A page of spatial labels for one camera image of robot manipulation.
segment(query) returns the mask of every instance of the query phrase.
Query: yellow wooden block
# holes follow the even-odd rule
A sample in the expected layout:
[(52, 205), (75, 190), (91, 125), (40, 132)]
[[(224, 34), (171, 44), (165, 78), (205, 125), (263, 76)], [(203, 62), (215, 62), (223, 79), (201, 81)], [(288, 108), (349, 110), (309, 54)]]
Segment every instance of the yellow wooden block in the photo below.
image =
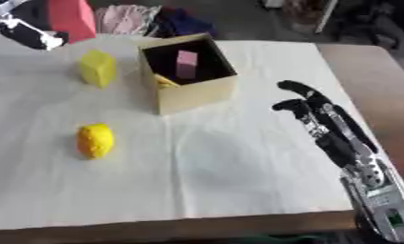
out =
[(91, 50), (79, 60), (79, 72), (87, 83), (104, 88), (115, 77), (115, 63), (114, 58), (107, 53)]
[(160, 89), (164, 88), (179, 88), (180, 85), (176, 84), (175, 82), (171, 81), (165, 76), (162, 76), (158, 73), (154, 75), (154, 79), (157, 81), (157, 85)]

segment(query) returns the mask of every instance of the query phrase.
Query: red box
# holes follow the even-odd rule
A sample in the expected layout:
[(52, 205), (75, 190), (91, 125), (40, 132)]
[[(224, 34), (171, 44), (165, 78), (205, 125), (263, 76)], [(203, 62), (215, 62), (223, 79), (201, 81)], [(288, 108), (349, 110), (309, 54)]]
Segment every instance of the red box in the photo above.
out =
[(95, 37), (95, 21), (85, 0), (49, 0), (50, 26), (69, 34), (69, 43)]

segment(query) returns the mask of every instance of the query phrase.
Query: yellow cube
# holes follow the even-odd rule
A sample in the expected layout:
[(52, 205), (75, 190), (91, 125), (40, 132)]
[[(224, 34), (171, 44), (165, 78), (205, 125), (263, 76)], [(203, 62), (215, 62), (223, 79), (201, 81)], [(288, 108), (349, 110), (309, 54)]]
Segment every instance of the yellow cube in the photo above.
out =
[(80, 59), (79, 72), (87, 83), (105, 88), (114, 79), (115, 60), (107, 53), (91, 50)]

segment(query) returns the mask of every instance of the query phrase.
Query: wooden table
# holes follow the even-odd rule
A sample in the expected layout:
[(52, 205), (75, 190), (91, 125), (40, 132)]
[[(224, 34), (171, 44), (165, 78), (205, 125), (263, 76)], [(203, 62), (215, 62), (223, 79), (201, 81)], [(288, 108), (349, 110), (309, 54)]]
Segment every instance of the wooden table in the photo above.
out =
[[(404, 71), (378, 47), (318, 47), (398, 169), (404, 169)], [(353, 218), (353, 212), (329, 212), (38, 228), (0, 231), (0, 243), (111, 243), (327, 232), (353, 229)]]

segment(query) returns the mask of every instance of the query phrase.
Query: robotic finger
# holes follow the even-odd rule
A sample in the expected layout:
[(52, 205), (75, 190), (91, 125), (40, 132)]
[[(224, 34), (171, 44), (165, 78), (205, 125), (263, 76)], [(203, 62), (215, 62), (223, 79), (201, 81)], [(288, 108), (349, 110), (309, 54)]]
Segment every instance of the robotic finger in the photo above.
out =
[(404, 186), (378, 155), (373, 141), (320, 91), (295, 81), (279, 82), (278, 87), (305, 98), (279, 102), (273, 109), (293, 112), (315, 144), (342, 169), (340, 180), (356, 210), (358, 226), (372, 235), (372, 243), (380, 243), (375, 237), (403, 243)]

